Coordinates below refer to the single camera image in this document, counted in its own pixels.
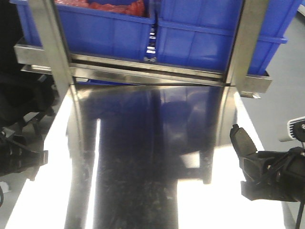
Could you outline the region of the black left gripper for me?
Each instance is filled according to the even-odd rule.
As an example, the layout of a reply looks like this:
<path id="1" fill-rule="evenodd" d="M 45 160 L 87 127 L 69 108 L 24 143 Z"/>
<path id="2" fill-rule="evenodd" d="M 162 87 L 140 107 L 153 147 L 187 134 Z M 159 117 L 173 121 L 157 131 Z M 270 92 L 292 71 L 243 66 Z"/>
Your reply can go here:
<path id="1" fill-rule="evenodd" d="M 15 134 L 15 131 L 0 129 L 0 176 L 11 173 L 20 173 L 29 168 L 28 179 L 34 181 L 39 168 L 48 163 L 48 150 L 35 152 L 31 166 L 24 136 Z"/>

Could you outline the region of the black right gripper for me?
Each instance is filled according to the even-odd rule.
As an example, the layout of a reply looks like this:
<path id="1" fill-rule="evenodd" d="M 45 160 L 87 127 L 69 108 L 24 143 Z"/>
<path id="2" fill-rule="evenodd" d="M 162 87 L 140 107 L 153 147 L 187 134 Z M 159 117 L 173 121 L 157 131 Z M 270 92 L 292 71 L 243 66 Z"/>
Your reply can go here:
<path id="1" fill-rule="evenodd" d="M 247 199 L 264 199 L 261 187 L 266 186 L 270 189 L 269 199 L 288 202 L 305 200 L 304 148 L 293 147 L 287 152 L 259 151 L 248 155 L 240 154 L 238 159 L 246 179 L 240 182 L 241 194 Z"/>

